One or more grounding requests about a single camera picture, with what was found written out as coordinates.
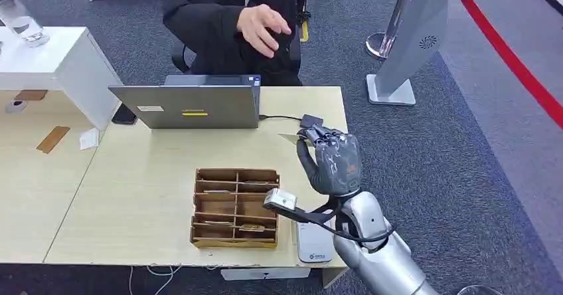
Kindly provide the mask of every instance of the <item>metallic robot arm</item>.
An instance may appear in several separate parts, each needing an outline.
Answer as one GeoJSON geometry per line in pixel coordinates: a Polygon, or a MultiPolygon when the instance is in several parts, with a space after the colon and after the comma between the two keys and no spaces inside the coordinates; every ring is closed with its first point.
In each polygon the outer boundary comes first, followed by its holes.
{"type": "Polygon", "coordinates": [[[316,125],[298,135],[297,155],[309,182],[329,201],[306,213],[297,207],[293,195],[273,189],[264,207],[333,232],[337,253],[373,294],[437,295],[406,243],[383,216],[376,197],[360,190],[362,165],[356,137],[316,125]],[[306,141],[315,148],[316,162],[306,141]],[[336,217],[336,230],[324,225],[332,217],[336,217]]]}

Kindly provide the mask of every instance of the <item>yellow sticker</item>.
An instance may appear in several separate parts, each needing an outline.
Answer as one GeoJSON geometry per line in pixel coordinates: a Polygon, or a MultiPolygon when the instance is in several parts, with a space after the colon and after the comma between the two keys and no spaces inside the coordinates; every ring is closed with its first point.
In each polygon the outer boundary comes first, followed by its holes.
{"type": "Polygon", "coordinates": [[[209,114],[207,112],[182,112],[184,117],[207,117],[209,114]]]}

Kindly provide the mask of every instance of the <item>red stripe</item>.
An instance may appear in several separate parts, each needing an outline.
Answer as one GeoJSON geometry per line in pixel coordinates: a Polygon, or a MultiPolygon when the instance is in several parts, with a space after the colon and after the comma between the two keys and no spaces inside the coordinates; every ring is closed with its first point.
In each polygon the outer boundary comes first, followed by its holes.
{"type": "Polygon", "coordinates": [[[489,23],[473,0],[461,0],[471,18],[493,45],[499,56],[512,70],[522,85],[530,92],[547,114],[563,129],[563,106],[547,91],[526,66],[508,47],[502,37],[489,23]]]}

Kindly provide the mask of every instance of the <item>black adapter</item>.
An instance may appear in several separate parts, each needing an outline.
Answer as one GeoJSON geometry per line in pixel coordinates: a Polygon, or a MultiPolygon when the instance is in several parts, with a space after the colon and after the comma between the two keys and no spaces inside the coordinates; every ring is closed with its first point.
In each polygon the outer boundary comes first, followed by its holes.
{"type": "Polygon", "coordinates": [[[321,118],[311,116],[309,114],[304,114],[303,118],[301,119],[301,124],[299,126],[301,128],[310,128],[314,124],[320,127],[323,125],[323,120],[321,118]]]}

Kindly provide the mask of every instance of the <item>silver laptop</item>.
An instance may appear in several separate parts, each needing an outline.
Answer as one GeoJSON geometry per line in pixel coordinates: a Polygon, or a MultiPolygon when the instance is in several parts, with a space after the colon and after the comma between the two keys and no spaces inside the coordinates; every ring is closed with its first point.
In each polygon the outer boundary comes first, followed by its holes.
{"type": "Polygon", "coordinates": [[[161,86],[108,88],[149,128],[258,127],[260,76],[170,75],[161,86]]]}

